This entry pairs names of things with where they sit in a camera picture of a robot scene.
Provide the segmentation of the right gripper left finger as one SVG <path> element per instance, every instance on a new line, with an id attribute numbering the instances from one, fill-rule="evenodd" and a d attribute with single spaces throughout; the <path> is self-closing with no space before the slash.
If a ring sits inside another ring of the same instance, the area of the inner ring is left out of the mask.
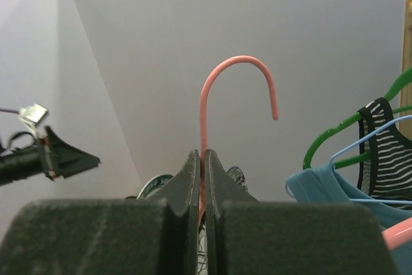
<path id="1" fill-rule="evenodd" d="M 1 242 L 2 274 L 196 274 L 200 158 L 155 194 L 131 200 L 38 200 Z"/>

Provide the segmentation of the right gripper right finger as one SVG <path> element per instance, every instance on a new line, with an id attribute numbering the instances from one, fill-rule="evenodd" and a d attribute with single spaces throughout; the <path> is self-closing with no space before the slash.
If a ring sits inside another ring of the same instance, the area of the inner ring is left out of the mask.
<path id="1" fill-rule="evenodd" d="M 209 274 L 397 274 L 367 208 L 259 202 L 204 154 Z"/>

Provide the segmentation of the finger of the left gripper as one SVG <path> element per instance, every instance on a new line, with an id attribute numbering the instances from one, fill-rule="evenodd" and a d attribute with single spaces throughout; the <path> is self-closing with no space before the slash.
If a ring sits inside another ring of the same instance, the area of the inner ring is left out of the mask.
<path id="1" fill-rule="evenodd" d="M 45 130 L 53 178 L 68 178 L 99 166 L 99 157 L 69 145 L 50 126 Z"/>

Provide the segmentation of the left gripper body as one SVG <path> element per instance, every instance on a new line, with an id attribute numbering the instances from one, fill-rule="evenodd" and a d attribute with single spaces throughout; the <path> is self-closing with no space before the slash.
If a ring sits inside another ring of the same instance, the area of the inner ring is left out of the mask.
<path id="1" fill-rule="evenodd" d="M 37 154 L 41 163 L 42 172 L 47 178 L 54 181 L 57 177 L 52 163 L 51 150 L 47 138 L 36 138 L 35 145 L 37 147 Z"/>

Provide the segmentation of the teal tank top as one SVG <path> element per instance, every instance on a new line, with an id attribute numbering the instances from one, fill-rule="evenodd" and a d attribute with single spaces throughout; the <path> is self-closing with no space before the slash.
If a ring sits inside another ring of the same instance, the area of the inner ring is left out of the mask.
<path id="1" fill-rule="evenodd" d="M 309 168 L 289 176 L 286 179 L 286 190 L 299 203 L 354 202 L 361 199 L 361 204 L 377 216 L 383 229 L 411 217 L 411 211 L 401 209 L 399 205 L 392 207 L 376 202 L 330 166 Z"/>

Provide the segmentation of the thick pink hanger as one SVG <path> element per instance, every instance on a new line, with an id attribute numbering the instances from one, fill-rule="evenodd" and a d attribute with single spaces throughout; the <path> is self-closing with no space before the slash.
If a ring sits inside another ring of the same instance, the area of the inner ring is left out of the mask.
<path id="1" fill-rule="evenodd" d="M 396 225 L 384 230 L 382 237 L 389 250 L 395 249 L 412 239 L 412 218 L 397 223 Z"/>

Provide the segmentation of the thin pink wire hanger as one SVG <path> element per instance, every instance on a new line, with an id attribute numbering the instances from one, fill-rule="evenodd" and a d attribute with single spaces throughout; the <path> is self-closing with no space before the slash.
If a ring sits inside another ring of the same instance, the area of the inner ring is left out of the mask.
<path id="1" fill-rule="evenodd" d="M 207 77 L 200 93 L 200 193 L 198 207 L 198 223 L 201 224 L 202 216 L 206 208 L 206 192 L 205 192 L 205 155 L 208 150 L 208 135 L 207 135 L 207 102 L 209 93 L 217 77 L 227 68 L 235 64 L 249 63 L 257 67 L 264 75 L 270 100 L 270 109 L 272 119 L 279 118 L 279 110 L 277 105 L 276 87 L 273 76 L 267 66 L 259 59 L 249 55 L 238 55 L 224 60 L 215 67 Z"/>

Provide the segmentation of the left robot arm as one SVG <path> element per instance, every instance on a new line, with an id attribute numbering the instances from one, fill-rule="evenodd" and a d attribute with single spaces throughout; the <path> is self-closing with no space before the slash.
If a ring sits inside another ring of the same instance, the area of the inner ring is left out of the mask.
<path id="1" fill-rule="evenodd" d="M 54 181 L 94 169 L 100 158 L 69 145 L 45 126 L 45 135 L 36 137 L 29 131 L 18 131 L 1 146 L 1 185 L 44 174 Z"/>

